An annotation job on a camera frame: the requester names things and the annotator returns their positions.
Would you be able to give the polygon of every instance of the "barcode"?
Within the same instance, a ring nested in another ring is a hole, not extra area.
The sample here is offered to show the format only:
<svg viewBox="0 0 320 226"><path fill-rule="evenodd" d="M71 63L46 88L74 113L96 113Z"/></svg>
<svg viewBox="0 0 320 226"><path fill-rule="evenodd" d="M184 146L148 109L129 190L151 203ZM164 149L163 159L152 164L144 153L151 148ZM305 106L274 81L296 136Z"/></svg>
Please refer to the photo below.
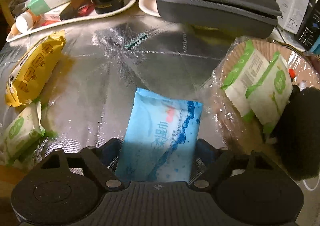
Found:
<svg viewBox="0 0 320 226"><path fill-rule="evenodd" d="M50 18L51 18L51 19L54 19L54 20L57 20L57 21L60 20L60 17L57 16L57 15L50 15Z"/></svg>
<svg viewBox="0 0 320 226"><path fill-rule="evenodd" d="M244 84L244 86L248 88L249 86L252 86L254 77L252 77L248 71L244 71L240 80Z"/></svg>

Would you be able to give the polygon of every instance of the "white wipes packet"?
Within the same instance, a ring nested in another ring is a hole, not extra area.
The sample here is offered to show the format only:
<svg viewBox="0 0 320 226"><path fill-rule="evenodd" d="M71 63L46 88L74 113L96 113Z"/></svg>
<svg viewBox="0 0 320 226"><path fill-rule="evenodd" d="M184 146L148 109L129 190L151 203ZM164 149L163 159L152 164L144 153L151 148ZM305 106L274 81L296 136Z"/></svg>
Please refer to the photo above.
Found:
<svg viewBox="0 0 320 226"><path fill-rule="evenodd" d="M221 89L237 108L241 116L250 121L254 114L245 97L247 89L256 84L268 68L268 60L247 40L244 54L224 80Z"/></svg>
<svg viewBox="0 0 320 226"><path fill-rule="evenodd" d="M292 92L292 82L280 52L277 51L268 68L256 85L246 92L248 103L263 125L263 132L270 134L278 123Z"/></svg>
<svg viewBox="0 0 320 226"><path fill-rule="evenodd" d="M35 141L44 136L44 128L40 124L41 103L29 104L4 132L3 156L6 164L13 162Z"/></svg>

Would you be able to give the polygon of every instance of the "wooden chair leg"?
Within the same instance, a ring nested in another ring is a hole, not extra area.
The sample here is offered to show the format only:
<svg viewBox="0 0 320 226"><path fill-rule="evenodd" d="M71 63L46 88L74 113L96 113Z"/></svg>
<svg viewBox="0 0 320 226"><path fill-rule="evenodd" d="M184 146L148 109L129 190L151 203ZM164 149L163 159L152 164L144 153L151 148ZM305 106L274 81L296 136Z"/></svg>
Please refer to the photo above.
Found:
<svg viewBox="0 0 320 226"><path fill-rule="evenodd" d="M0 0L0 7L2 9L5 20L7 21L8 25L12 27L12 25L14 24L14 19L10 12L7 0Z"/></svg>

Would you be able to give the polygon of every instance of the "yellow snack package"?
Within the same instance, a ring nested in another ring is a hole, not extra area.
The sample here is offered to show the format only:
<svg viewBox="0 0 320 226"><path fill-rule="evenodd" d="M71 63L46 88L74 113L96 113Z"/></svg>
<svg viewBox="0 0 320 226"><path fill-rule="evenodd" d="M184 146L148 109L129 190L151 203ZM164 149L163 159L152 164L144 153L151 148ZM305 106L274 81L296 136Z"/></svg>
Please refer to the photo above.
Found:
<svg viewBox="0 0 320 226"><path fill-rule="evenodd" d="M17 107L36 99L62 56L64 30L46 36L33 45L9 75L5 102Z"/></svg>

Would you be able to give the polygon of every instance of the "circular pad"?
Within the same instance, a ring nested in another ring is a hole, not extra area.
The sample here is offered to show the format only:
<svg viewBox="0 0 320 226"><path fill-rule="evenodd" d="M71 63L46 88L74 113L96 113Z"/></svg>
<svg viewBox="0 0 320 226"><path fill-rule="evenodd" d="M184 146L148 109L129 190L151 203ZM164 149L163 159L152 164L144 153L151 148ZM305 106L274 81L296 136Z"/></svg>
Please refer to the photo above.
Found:
<svg viewBox="0 0 320 226"><path fill-rule="evenodd" d="M29 174L11 194L14 211L38 225L75 222L90 213L98 201L94 182L61 169L40 169Z"/></svg>
<svg viewBox="0 0 320 226"><path fill-rule="evenodd" d="M252 225L290 222L303 205L303 194L291 179L266 170L228 178L217 187L216 199L226 214Z"/></svg>

